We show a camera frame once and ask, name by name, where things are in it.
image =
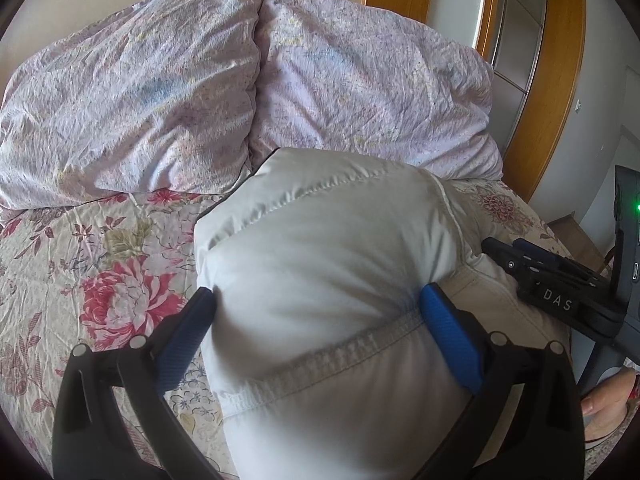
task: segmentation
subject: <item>floral bed sheet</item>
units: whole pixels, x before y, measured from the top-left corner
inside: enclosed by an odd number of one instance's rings
[[[547,225],[501,182],[454,181],[480,214],[568,255]],[[73,208],[26,211],[0,233],[0,408],[51,469],[54,410],[66,357],[84,342],[118,348],[150,334],[196,288],[193,227],[217,197],[158,190]],[[166,400],[226,480],[237,479],[198,353]],[[157,464],[126,398],[118,402],[139,453]]]

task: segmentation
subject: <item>floor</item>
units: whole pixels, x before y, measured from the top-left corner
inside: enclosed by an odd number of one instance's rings
[[[564,246],[569,249],[569,252],[578,263],[600,272],[604,262],[604,255],[600,254],[600,251],[597,250],[591,239],[581,229],[578,222],[571,216],[567,216],[551,222],[549,227],[551,227]]]

